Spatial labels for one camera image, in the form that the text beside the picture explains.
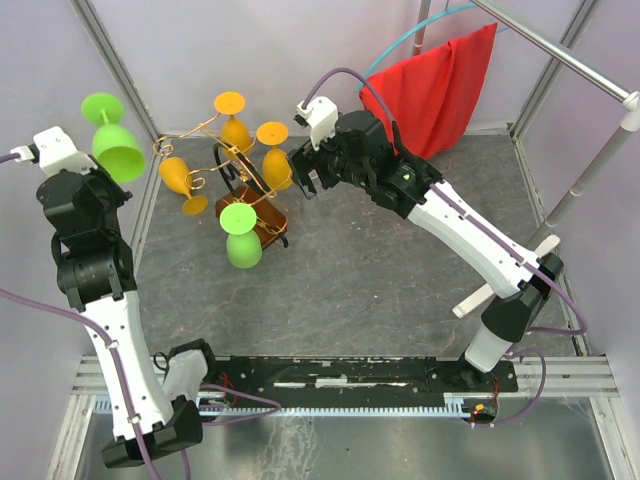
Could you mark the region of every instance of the yellow cup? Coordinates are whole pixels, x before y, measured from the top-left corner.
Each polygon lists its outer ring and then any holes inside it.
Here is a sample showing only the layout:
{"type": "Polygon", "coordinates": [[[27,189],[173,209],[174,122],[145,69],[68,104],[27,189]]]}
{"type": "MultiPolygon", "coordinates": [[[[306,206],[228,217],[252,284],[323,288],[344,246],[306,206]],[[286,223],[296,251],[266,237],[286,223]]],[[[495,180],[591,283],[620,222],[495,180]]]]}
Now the yellow cup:
{"type": "Polygon", "coordinates": [[[182,206],[182,213],[197,215],[207,208],[209,204],[207,197],[191,195],[193,179],[189,175],[189,167],[182,158],[170,157],[163,160],[158,166],[158,174],[169,190],[187,197],[187,201],[182,206]]]}

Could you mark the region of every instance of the green cup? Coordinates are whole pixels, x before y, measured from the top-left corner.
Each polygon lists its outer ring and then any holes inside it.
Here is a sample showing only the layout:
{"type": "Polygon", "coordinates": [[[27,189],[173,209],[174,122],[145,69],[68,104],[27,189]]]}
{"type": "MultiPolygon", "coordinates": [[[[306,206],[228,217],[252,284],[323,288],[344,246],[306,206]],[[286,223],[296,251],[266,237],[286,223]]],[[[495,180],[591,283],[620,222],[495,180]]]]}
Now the green cup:
{"type": "Polygon", "coordinates": [[[237,268],[251,268],[262,258],[260,237],[255,230],[249,230],[242,235],[227,237],[227,255],[231,265],[237,268]]]}
{"type": "Polygon", "coordinates": [[[100,127],[93,136],[91,153],[117,183],[130,182],[144,173],[144,155],[136,137],[120,125],[100,127]]]}
{"type": "Polygon", "coordinates": [[[93,137],[91,153],[118,183],[135,180],[144,173],[144,154],[133,134],[118,122],[124,105],[110,93],[94,93],[82,102],[84,118],[100,128],[93,137]]]}

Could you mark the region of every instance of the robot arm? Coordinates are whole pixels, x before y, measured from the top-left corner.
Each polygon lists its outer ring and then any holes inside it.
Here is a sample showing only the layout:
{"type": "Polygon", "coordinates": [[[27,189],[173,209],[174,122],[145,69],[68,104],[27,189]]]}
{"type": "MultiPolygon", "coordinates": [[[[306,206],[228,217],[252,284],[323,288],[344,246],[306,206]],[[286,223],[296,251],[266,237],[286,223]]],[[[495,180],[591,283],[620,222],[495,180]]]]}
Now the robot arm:
{"type": "Polygon", "coordinates": [[[37,198],[55,228],[51,248],[58,287],[72,308],[113,339],[105,345],[87,328],[112,402],[114,440],[103,449],[105,464],[142,463],[134,423],[141,427],[152,459],[200,443],[202,421],[194,400],[200,384],[215,376],[215,357],[204,340],[174,348],[164,384],[158,382],[140,323],[133,255],[121,237],[117,216],[131,194],[77,150],[59,127],[39,133],[34,141],[22,153],[48,177],[37,198]],[[118,349],[127,367],[136,418],[127,414],[111,348],[118,349]]]}
{"type": "Polygon", "coordinates": [[[296,120],[310,127],[310,141],[289,154],[289,163],[294,181],[307,198],[317,193],[309,177],[313,170],[325,189],[338,182],[363,188],[376,204],[438,237],[484,277],[497,298],[483,312],[483,325],[464,360],[476,371],[492,370],[511,345],[521,340],[550,289],[466,221],[467,217],[481,222],[552,279],[562,271],[560,259],[553,254],[538,259],[535,252],[482,218],[440,172],[404,147],[396,124],[392,145],[384,126],[371,113],[360,110],[339,116],[336,105],[326,97],[316,97],[304,109],[299,104],[296,120]]]}

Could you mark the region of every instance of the metal rail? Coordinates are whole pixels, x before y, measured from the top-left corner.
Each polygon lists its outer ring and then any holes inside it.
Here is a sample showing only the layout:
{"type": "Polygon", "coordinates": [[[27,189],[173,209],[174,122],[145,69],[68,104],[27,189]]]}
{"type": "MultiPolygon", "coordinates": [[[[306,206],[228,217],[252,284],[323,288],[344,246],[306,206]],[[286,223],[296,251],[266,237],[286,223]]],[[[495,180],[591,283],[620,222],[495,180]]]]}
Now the metal rail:
{"type": "Polygon", "coordinates": [[[631,95],[632,92],[627,88],[622,87],[606,75],[597,71],[595,68],[587,65],[567,47],[549,38],[525,19],[520,18],[500,5],[495,4],[492,0],[471,0],[471,2],[475,3],[482,10],[500,20],[541,50],[544,50],[552,57],[558,59],[578,75],[586,78],[619,102],[624,102],[629,95],[631,95]]]}

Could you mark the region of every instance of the red towel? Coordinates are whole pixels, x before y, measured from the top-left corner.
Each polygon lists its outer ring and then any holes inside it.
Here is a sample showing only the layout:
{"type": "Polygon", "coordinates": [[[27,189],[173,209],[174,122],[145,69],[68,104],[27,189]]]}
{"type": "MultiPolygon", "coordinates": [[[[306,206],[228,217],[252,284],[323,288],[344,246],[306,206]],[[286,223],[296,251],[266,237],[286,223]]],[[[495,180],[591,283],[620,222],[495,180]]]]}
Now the red towel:
{"type": "MultiPolygon", "coordinates": [[[[498,24],[398,63],[369,78],[396,117],[403,143],[424,159],[453,147],[467,129],[489,66],[498,24]]],[[[391,122],[367,88],[364,107],[393,138],[391,122]]]]}

